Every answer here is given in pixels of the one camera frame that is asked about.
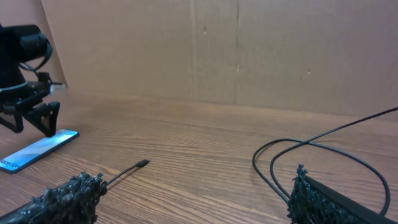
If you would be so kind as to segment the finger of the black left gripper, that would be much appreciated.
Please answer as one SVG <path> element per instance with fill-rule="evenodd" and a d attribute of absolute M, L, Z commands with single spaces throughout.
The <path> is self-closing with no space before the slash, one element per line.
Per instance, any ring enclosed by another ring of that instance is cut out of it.
<path fill-rule="evenodd" d="M 44 103 L 27 112 L 24 118 L 46 137 L 52 137 L 57 130 L 59 109 L 60 103 L 57 101 Z"/>
<path fill-rule="evenodd" d="M 0 122 L 14 133 L 21 133 L 24 129 L 22 116 L 1 112 Z"/>

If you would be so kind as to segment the black smartphone with blue screen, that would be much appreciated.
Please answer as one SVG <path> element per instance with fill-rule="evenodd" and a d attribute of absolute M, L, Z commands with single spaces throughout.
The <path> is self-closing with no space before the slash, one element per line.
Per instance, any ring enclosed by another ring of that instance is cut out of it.
<path fill-rule="evenodd" d="M 61 129 L 54 136 L 40 139 L 1 159 L 1 170 L 10 174 L 18 173 L 79 136 L 78 131 Z"/>

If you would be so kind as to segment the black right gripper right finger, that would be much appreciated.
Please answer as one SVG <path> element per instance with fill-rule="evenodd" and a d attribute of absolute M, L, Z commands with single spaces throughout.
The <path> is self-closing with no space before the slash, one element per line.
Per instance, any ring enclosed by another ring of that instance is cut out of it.
<path fill-rule="evenodd" d="M 397 224 L 309 177 L 303 165 L 287 206 L 287 216 L 298 224 Z"/>

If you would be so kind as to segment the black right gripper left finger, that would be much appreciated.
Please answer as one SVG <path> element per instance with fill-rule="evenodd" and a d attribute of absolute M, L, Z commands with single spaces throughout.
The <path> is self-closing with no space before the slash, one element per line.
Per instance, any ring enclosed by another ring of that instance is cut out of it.
<path fill-rule="evenodd" d="M 81 172 L 55 189 L 46 189 L 25 205 L 1 216 L 5 224 L 92 224 L 96 206 L 108 189 L 102 174 Z"/>

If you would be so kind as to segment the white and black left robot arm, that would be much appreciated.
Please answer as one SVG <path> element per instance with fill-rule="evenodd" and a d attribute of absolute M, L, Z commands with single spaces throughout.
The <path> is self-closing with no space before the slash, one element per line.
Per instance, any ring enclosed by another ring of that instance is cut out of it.
<path fill-rule="evenodd" d="M 37 25 L 1 27 L 1 124 L 14 133 L 28 121 L 47 137 L 57 129 L 60 103 L 43 98 L 65 85 L 41 72 L 53 48 Z"/>

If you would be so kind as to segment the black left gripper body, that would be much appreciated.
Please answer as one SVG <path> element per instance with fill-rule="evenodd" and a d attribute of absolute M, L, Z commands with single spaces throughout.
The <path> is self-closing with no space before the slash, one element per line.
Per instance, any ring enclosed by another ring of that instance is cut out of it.
<path fill-rule="evenodd" d="M 44 97 L 64 89 L 66 85 L 53 81 L 48 72 L 39 72 L 36 82 L 29 81 L 1 89 L 1 112 L 22 116 L 35 105 L 42 103 Z"/>

